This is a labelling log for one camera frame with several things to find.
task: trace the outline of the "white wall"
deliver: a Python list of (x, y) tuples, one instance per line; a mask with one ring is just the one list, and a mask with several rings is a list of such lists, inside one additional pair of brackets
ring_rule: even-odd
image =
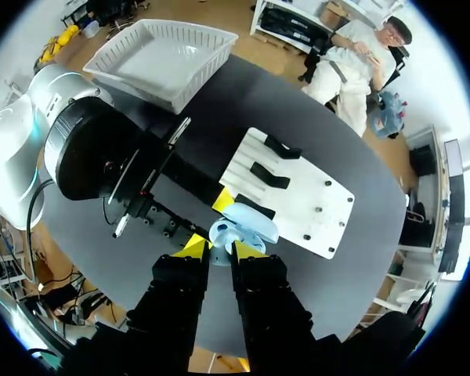
[(0, 95), (4, 81), (15, 82), (23, 90), (33, 78), (35, 60), (44, 45), (60, 34), (61, 13), (67, 0), (37, 0), (13, 25), (0, 45)]
[(470, 98), (450, 46), (412, 4), (396, 13), (411, 29), (410, 57), (401, 76), (388, 86), (408, 102), (404, 134), (434, 124), (443, 142), (458, 139), (464, 165), (470, 165)]

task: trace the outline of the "desk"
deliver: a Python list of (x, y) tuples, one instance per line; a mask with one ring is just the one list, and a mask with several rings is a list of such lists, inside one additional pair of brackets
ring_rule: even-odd
[[(176, 118), (108, 88), (116, 108), (161, 133)], [(231, 56), (195, 95), (182, 115), (192, 124), (176, 144), (190, 163), (219, 179), (245, 132), (256, 127), (292, 147), (355, 195), (336, 256), (328, 261), (285, 239), (267, 247), (287, 265), (292, 289), (313, 314), (316, 338), (348, 337), (378, 293), (402, 229), (405, 196), (389, 169), (356, 133), (328, 109), (283, 79)], [(132, 220), (119, 239), (103, 219), (101, 200), (69, 201), (56, 186), (45, 191), (43, 222), (71, 261), (118, 305), (132, 309), (150, 283), (159, 255), (174, 248), (159, 229)], [(183, 189), (160, 177), (158, 201), (204, 228), (219, 217)], [(228, 268), (212, 266), (197, 328), (197, 345), (245, 356), (237, 301)]]

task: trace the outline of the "storage box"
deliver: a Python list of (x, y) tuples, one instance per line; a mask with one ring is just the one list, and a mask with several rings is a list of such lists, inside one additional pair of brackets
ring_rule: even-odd
[(323, 24), (333, 30), (349, 22), (349, 14), (337, 3), (328, 2), (319, 17)]
[(179, 114), (228, 60), (237, 38), (193, 23), (140, 20), (101, 47), (84, 71)]

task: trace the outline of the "white shelf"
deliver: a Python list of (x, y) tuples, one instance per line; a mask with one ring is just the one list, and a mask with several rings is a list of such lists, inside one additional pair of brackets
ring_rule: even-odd
[(300, 49), (301, 51), (303, 51), (305, 53), (309, 53), (310, 50), (312, 49), (312, 47), (309, 46), (309, 45), (306, 45), (304, 43), (295, 41), (294, 39), (291, 39), (291, 38), (288, 38), (288, 37), (284, 37), (283, 35), (273, 33), (272, 31), (265, 30), (260, 26), (259, 18), (262, 15), (262, 11), (265, 9), (265, 7), (267, 7), (268, 4), (272, 4), (272, 5), (275, 5), (276, 7), (286, 9), (286, 10), (288, 10), (288, 11), (294, 13), (294, 14), (297, 14), (298, 16), (301, 16), (301, 17), (309, 20), (313, 24), (315, 24), (318, 27), (321, 27), (322, 29), (324, 29), (326, 32), (328, 32), (328, 33), (332, 32), (332, 29), (329, 26), (326, 26), (321, 20), (319, 20), (318, 17), (315, 17), (314, 15), (312, 15), (310, 13), (307, 13), (306, 11), (304, 11), (300, 8), (297, 8), (296, 6), (294, 6), (294, 5), (292, 5), (288, 2), (282, 2), (281, 0), (267, 0), (267, 1), (258, 0), (257, 3), (256, 3), (256, 9), (255, 9), (255, 12), (254, 12), (254, 17), (252, 19), (251, 35), (253, 35), (256, 32), (256, 30), (258, 30), (258, 31), (261, 31), (261, 32), (266, 33), (268, 35), (272, 35), (273, 37), (275, 37), (277, 39), (280, 39), (281, 41), (286, 42), (289, 45), (293, 45), (295, 48)]
[(283, 35), (273, 33), (272, 31), (265, 30), (259, 25), (256, 26), (256, 30), (262, 31), (263, 33), (266, 33), (268, 35), (272, 35), (273, 37), (278, 38), (281, 41), (284, 41), (284, 42), (286, 42), (290, 45), (293, 45), (295, 48), (300, 49), (305, 53), (309, 53), (312, 49), (312, 47), (310, 47), (309, 45), (306, 45), (304, 43), (295, 41), (294, 39), (291, 39), (291, 38), (288, 38), (288, 37), (284, 37)]
[(323, 29), (329, 31), (330, 33), (332, 32), (332, 29), (326, 24), (324, 24), (321, 20), (319, 20), (318, 17), (315, 17), (313, 14), (305, 12), (304, 10), (292, 5), (289, 2), (282, 2), (281, 0), (267, 0), (265, 2), (269, 4), (274, 4), (283, 9), (287, 9), (303, 18), (306, 18), (307, 20), (312, 21), (314, 24), (316, 24), (319, 27), (322, 27)]

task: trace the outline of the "light blue plastic part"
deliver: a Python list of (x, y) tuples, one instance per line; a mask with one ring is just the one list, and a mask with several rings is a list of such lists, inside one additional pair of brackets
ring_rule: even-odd
[(214, 222), (209, 230), (209, 239), (214, 245), (211, 261), (215, 265), (228, 266), (235, 240), (261, 253), (266, 253), (263, 241), (275, 244), (279, 240), (277, 225), (259, 211), (245, 204), (235, 203), (222, 211), (225, 218)]

